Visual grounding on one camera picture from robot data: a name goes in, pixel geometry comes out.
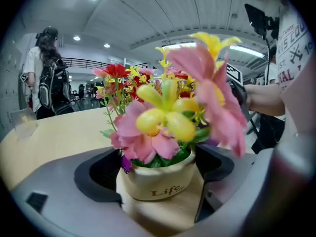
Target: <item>black backpack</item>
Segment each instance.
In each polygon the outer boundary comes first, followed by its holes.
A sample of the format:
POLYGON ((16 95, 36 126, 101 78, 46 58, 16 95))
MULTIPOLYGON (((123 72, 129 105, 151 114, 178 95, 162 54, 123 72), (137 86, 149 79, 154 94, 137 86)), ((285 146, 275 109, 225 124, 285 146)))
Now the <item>black backpack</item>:
POLYGON ((39 79, 40 104, 51 109, 55 115, 60 114, 67 108, 71 108, 69 97, 69 73, 62 59, 50 60, 43 64, 43 71, 39 79))

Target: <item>table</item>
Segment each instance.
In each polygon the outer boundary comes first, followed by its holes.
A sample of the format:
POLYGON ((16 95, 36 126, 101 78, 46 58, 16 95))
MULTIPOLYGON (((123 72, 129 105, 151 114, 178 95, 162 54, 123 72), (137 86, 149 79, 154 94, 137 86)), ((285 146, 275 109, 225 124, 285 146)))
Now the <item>table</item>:
MULTIPOLYGON (((104 111, 98 108, 38 120, 34 134, 23 140, 17 140, 12 130, 0 143, 0 175, 7 187, 13 189, 46 162, 110 146, 110 139, 99 133, 111 128, 104 111)), ((202 184, 196 169, 183 192, 163 200, 132 199, 125 192, 120 175, 117 189, 123 199, 123 210, 152 234, 165 237, 193 226, 202 184)))

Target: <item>floor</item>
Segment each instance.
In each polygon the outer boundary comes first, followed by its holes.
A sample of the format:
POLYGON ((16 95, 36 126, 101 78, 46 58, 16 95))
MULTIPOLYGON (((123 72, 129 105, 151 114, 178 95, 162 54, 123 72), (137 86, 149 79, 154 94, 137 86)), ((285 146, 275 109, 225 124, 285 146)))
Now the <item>floor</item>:
POLYGON ((79 100, 77 102, 72 102, 72 106, 75 112, 91 110, 95 108, 100 108, 99 100, 91 100, 89 97, 86 97, 85 100, 79 100))

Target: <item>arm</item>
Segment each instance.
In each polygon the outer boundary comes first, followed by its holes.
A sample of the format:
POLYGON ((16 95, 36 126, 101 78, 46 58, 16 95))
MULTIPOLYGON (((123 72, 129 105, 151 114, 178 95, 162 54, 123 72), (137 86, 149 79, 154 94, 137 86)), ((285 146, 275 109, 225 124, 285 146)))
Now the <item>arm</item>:
POLYGON ((285 114, 285 106, 280 97, 282 91, 278 84, 268 86, 245 85, 249 109, 270 116, 285 114))
POLYGON ((35 85, 35 73, 34 72, 28 72, 28 79, 26 81, 26 83, 28 84, 29 87, 34 87, 35 85))
POLYGON ((35 86, 35 63, 34 63, 35 56, 32 50, 29 51, 28 57, 26 58, 25 66, 23 68, 23 73, 28 75, 28 79, 26 83, 30 87, 35 86))

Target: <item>woman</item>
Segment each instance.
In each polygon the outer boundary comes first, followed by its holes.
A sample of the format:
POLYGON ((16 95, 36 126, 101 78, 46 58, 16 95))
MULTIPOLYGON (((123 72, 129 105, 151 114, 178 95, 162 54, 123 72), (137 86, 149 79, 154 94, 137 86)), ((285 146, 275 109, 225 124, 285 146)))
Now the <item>woman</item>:
MULTIPOLYGON (((56 28, 45 28, 39 38, 38 46, 33 47, 29 51, 23 69, 23 73, 28 76, 26 83, 32 88, 33 112, 36 113, 37 119, 44 119, 55 115, 51 109, 41 106, 39 100, 39 84, 43 64, 48 65, 51 59, 56 61, 60 58, 60 54, 55 47, 57 36, 58 30, 56 28)), ((73 112, 73 110, 67 110, 60 114, 69 112, 73 112)))

